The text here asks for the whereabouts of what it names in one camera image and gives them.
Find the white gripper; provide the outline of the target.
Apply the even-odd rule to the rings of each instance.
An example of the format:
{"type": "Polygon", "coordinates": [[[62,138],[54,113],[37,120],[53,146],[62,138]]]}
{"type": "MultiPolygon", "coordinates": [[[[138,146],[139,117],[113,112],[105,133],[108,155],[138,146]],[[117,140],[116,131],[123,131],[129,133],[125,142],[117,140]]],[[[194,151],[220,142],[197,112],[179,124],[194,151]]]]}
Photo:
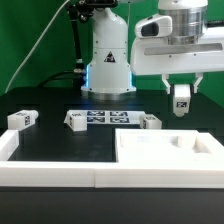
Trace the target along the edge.
{"type": "Polygon", "coordinates": [[[131,71],[134,75],[162,74],[167,94],[171,91],[169,74],[195,73],[192,93],[196,94],[203,80],[201,72],[224,71],[224,27],[207,28],[192,44],[171,44],[172,25],[170,16],[159,14],[136,24],[131,71]]]}

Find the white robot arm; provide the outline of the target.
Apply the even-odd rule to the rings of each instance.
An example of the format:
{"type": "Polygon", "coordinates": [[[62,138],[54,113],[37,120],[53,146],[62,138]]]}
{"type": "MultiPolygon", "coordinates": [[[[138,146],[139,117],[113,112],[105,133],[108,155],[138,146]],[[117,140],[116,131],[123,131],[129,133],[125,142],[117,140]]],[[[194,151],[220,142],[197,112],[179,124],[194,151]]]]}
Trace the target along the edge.
{"type": "Polygon", "coordinates": [[[133,93],[132,75],[224,71],[224,21],[206,20],[208,0],[158,0],[158,12],[139,21],[135,40],[109,6],[94,7],[93,57],[87,66],[84,94],[117,100],[133,93]]]}

